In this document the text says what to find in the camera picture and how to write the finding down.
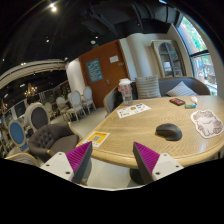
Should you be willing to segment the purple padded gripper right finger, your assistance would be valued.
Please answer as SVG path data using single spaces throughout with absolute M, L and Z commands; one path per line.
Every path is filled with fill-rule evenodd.
M 183 169 L 183 166 L 168 153 L 158 154 L 138 142 L 133 143 L 133 153 L 145 184 Z

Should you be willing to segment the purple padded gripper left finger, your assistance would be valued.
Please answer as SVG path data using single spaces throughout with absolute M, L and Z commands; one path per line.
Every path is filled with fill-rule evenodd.
M 91 154 L 92 142 L 87 142 L 68 153 L 56 153 L 41 168 L 70 182 L 80 184 Z

